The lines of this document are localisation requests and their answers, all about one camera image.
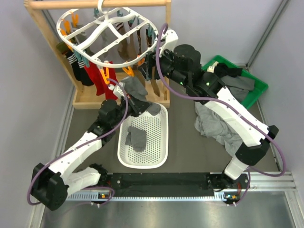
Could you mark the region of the white oval clip hanger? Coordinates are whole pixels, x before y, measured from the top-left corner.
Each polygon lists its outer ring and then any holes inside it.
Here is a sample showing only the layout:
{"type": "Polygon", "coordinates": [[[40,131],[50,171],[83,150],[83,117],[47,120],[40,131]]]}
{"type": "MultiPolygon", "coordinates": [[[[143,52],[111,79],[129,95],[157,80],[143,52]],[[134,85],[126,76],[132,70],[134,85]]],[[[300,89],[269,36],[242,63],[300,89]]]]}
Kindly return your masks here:
{"type": "Polygon", "coordinates": [[[80,7],[63,13],[56,24],[60,39],[85,63],[108,68],[141,65],[156,46],[156,26],[126,5],[106,7],[104,3],[96,3],[93,20],[84,25],[77,21],[80,7]],[[136,51],[132,45],[145,30],[152,43],[136,51]]]}

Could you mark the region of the tan ribbed sock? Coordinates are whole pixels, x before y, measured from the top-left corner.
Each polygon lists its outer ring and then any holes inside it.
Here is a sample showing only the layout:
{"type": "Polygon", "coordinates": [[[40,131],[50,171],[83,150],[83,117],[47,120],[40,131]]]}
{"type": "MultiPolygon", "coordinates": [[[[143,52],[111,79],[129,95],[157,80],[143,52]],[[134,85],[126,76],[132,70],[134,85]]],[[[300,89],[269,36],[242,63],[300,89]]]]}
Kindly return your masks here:
{"type": "Polygon", "coordinates": [[[157,85],[157,82],[155,80],[155,67],[152,68],[151,85],[152,85],[154,94],[157,95],[158,97],[160,97],[161,96],[160,89],[159,89],[159,87],[157,85]]]}

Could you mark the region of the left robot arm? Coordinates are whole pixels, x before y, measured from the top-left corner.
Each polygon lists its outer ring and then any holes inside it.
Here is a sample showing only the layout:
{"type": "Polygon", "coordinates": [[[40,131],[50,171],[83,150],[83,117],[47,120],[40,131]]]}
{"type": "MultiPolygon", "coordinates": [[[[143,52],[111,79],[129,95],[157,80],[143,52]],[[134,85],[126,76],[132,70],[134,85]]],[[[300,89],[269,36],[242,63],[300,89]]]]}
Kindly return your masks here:
{"type": "Polygon", "coordinates": [[[125,118],[138,117],[150,106],[150,102],[132,95],[122,97],[120,104],[113,99],[104,100],[97,119],[68,151],[46,165],[39,163],[35,166],[29,195],[54,211],[62,206],[68,196],[79,190],[94,185],[97,188],[105,187],[108,177],[102,173],[101,166],[93,164],[78,173],[74,172],[75,169],[111,140],[125,118]]]}

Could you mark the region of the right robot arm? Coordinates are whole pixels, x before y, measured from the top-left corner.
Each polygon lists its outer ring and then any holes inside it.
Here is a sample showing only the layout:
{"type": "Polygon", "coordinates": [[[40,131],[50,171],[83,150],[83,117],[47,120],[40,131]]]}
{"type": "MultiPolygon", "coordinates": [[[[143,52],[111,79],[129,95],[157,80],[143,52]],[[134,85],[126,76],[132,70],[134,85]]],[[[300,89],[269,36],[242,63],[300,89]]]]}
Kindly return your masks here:
{"type": "Polygon", "coordinates": [[[212,180],[216,188],[233,188],[240,175],[256,165],[274,143],[279,129],[257,120],[214,73],[206,72],[200,63],[201,54],[193,46],[178,45],[174,50],[152,48],[144,53],[138,69],[146,80],[155,71],[157,79],[166,78],[186,89],[186,98],[200,102],[215,112],[242,139],[220,180],[212,180]]]}

